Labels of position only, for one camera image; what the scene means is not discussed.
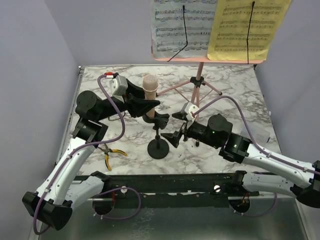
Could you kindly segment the black microphone desk stand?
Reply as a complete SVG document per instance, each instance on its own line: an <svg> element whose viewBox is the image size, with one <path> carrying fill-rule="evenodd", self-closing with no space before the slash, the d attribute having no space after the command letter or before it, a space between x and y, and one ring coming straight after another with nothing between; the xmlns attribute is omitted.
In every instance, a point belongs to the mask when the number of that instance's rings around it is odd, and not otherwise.
<svg viewBox="0 0 320 240"><path fill-rule="evenodd" d="M165 158L170 150L169 144L161 138L159 134L159 129L163 130L166 128L169 122L169 114L160 114L156 111L154 112L154 117L149 117L146 114L142 117L142 119L148 123L153 124L153 130L155 130L156 134L153 140L151 140L147 146L147 152L150 157L156 160L160 160Z"/></svg>

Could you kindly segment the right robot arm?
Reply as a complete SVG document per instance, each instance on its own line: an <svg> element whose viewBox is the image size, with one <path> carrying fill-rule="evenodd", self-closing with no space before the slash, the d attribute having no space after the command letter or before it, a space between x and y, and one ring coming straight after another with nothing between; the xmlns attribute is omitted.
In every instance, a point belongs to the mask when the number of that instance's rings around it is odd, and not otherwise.
<svg viewBox="0 0 320 240"><path fill-rule="evenodd" d="M304 162L254 145L247 137L232 132L233 124L221 114L208 119L206 125L196 121L183 123L180 130L162 133L177 148L180 140L194 139L219 150L229 162L263 169L262 173L237 171L230 191L241 196L245 192L269 192L290 196L300 203L320 207L320 163Z"/></svg>

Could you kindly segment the yellow sheet music paper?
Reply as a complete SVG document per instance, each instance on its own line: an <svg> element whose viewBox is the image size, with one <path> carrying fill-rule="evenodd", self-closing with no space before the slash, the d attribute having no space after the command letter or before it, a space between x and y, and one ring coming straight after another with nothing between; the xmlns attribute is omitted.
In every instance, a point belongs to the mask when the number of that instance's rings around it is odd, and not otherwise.
<svg viewBox="0 0 320 240"><path fill-rule="evenodd" d="M217 1L207 49L211 61L263 62L291 1Z"/></svg>

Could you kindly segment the pink perforated music stand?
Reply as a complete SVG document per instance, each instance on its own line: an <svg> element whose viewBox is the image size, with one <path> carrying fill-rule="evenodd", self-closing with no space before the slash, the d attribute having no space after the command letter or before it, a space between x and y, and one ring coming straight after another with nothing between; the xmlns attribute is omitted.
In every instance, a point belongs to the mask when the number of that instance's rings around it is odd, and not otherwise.
<svg viewBox="0 0 320 240"><path fill-rule="evenodd" d="M182 61L182 62L198 62L199 66L198 66L198 71L195 77L192 77L190 79L190 83L192 83L194 85L193 88L193 92L192 92L192 97L191 97L191 101L193 103L199 104L201 101L200 98L200 87L203 86L205 84L205 80L202 77L202 70L203 70L203 66L206 62L209 63L233 63L233 64L260 64L261 62L256 62L256 63L244 63L244 62L231 62L231 61L212 61L209 60L207 57L207 54L205 57L189 57L189 58L165 58L165 59L157 59L158 61L166 61L166 62L172 62L172 61Z"/></svg>

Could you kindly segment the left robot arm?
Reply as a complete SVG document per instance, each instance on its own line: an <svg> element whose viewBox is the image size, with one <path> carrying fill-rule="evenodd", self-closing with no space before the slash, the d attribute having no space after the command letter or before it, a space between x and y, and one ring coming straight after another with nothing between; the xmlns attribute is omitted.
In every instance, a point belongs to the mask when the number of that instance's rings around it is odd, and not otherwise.
<svg viewBox="0 0 320 240"><path fill-rule="evenodd" d="M144 90L120 75L112 75L109 81L111 95L101 99L90 90L82 91L76 99L75 112L79 120L72 138L50 175L35 192L26 192L22 203L33 218L33 230L37 235L37 222L48 228L61 230L72 213L93 196L107 197L111 191L108 177L96 171L78 185L72 185L80 168L88 157L105 144L103 140L108 126L101 121L118 115L123 122L122 112L132 118L144 116L160 101L146 99Z"/></svg>

